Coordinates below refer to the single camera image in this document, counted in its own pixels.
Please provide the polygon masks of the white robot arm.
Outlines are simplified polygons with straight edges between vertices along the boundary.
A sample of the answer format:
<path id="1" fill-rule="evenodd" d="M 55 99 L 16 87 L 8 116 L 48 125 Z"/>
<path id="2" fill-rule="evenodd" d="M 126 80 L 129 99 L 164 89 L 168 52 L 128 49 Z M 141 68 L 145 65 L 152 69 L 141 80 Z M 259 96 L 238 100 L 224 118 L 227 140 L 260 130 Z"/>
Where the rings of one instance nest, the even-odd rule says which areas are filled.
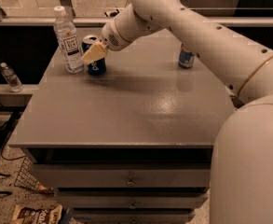
<path id="1" fill-rule="evenodd" d="M 130 0 L 82 60 L 92 63 L 161 29 L 175 35 L 244 103 L 225 121 L 213 147 L 210 224 L 273 224 L 273 49 L 180 0 Z"/>

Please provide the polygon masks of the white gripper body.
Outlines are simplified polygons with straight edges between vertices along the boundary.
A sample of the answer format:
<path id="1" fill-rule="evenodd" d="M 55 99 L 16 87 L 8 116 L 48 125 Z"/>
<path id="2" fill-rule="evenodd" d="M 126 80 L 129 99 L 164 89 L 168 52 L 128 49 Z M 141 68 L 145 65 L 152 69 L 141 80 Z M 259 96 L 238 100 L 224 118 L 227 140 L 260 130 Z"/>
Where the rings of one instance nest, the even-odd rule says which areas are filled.
<path id="1" fill-rule="evenodd" d="M 100 39 L 112 51 L 121 51 L 130 44 L 128 24 L 114 17 L 102 28 Z"/>

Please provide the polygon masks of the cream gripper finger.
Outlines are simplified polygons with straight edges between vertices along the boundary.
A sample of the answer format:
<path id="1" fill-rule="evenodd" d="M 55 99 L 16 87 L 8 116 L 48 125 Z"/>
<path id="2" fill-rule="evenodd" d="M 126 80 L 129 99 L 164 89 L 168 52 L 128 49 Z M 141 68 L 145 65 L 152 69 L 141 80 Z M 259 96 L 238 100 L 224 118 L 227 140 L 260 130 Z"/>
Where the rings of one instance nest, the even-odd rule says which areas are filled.
<path id="1" fill-rule="evenodd" d="M 96 42 L 83 54 L 81 61 L 85 64 L 94 63 L 107 55 L 107 45 L 103 42 Z"/>

